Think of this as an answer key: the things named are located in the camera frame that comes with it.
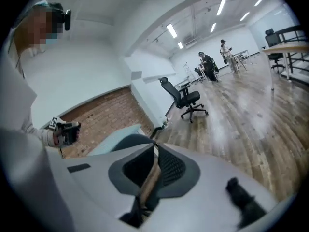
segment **brick wall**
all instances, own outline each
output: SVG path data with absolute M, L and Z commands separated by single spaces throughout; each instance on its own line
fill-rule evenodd
M 86 156 L 112 132 L 124 127 L 141 124 L 141 129 L 148 136 L 154 130 L 128 87 L 98 97 L 61 118 L 82 124 L 79 141 L 62 150 L 65 158 Z

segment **chair armrest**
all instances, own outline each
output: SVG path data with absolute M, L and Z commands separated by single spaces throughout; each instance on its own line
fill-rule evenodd
M 186 96 L 189 94 L 189 90 L 188 88 L 190 87 L 191 85 L 188 85 L 188 86 L 185 86 L 183 87 L 182 89 L 178 90 L 179 92 L 182 92 L 183 93 L 183 96 Z

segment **wooden desk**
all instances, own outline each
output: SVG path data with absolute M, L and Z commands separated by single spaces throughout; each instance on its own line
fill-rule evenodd
M 267 59 L 268 65 L 269 65 L 269 75 L 270 75 L 270 81 L 271 81 L 271 89 L 274 89 L 274 84 L 272 81 L 272 75 L 271 75 L 271 65 L 270 65 L 270 61 L 268 58 L 268 54 L 271 53 L 283 53 L 283 58 L 284 58 L 284 65 L 285 65 L 285 70 L 286 70 L 286 78 L 289 80 L 290 79 L 290 75 L 289 75 L 289 68 L 287 65 L 287 61 L 286 61 L 286 53 L 288 52 L 296 52 L 296 53 L 306 53 L 309 52 L 309 43 L 307 42 L 288 42 L 288 43 L 282 43 L 282 44 L 278 44 L 275 46 L 272 46 L 268 49 L 262 50 L 262 52 L 264 53 L 264 57 Z

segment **person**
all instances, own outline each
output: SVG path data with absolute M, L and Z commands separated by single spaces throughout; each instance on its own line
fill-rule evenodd
M 54 43 L 63 31 L 64 20 L 67 20 L 65 16 L 70 17 L 70 11 L 64 12 L 60 3 L 36 3 L 17 18 L 1 51 L 0 102 L 4 105 L 1 104 L 0 127 L 32 134 L 46 146 L 61 146 L 60 142 L 64 138 L 60 130 L 37 129 L 33 126 L 30 106 L 36 94 L 26 83 L 20 59 L 29 48 Z
M 203 65 L 203 67 L 204 67 L 204 69 L 207 73 L 207 77 L 209 78 L 210 82 L 211 81 L 217 81 L 217 78 L 213 73 L 214 69 L 215 69 L 215 64 L 214 64 L 213 59 L 203 52 L 199 52 L 198 57 L 202 58 L 201 64 Z
M 224 54 L 224 56 L 227 58 L 228 64 L 231 68 L 232 73 L 235 73 L 235 71 L 237 70 L 235 67 L 235 60 L 234 58 L 231 58 L 232 54 L 231 54 L 231 50 L 232 48 L 227 47 L 225 45 L 225 40 L 221 40 L 221 49 L 220 52 L 222 52 Z

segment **railing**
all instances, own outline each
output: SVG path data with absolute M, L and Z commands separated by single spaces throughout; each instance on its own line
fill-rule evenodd
M 286 39 L 285 34 L 291 33 L 291 32 L 295 32 L 295 37 Z M 275 32 L 275 34 L 279 35 L 281 43 L 295 42 L 295 41 L 308 41 L 301 26 L 293 26 L 293 27 L 289 27 L 286 29 L 282 29 L 282 30 Z M 296 61 L 309 62 L 309 60 L 304 59 L 304 57 L 306 57 L 308 54 L 304 55 L 303 53 L 301 53 L 301 58 L 292 58 L 292 56 L 296 54 L 297 53 L 293 53 L 293 54 L 287 53 L 287 58 L 289 59 L 289 66 L 290 66 L 291 73 L 293 74 L 293 68 L 309 72 L 309 70 L 307 69 L 293 66 L 293 63 L 295 63 Z

